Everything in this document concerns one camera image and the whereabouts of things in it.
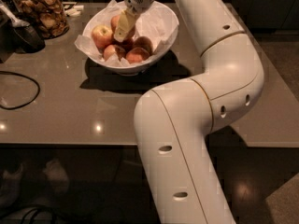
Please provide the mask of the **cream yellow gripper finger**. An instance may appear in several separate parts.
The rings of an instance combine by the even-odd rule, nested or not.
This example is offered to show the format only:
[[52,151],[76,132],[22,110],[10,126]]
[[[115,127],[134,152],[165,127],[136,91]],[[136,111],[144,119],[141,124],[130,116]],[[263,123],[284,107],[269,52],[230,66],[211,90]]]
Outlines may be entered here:
[[118,42],[126,40],[129,32],[135,27],[136,21],[139,18],[131,9],[126,8],[119,14],[120,18],[114,32],[114,39]]

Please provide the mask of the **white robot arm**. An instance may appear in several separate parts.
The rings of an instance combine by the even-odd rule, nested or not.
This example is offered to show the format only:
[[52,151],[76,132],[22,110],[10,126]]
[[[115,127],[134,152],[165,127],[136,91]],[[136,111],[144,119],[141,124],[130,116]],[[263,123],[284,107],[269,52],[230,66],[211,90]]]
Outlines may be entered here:
[[139,98],[139,155],[162,224],[235,224],[205,138],[256,104],[263,65],[248,32],[221,0],[175,1],[205,70]]

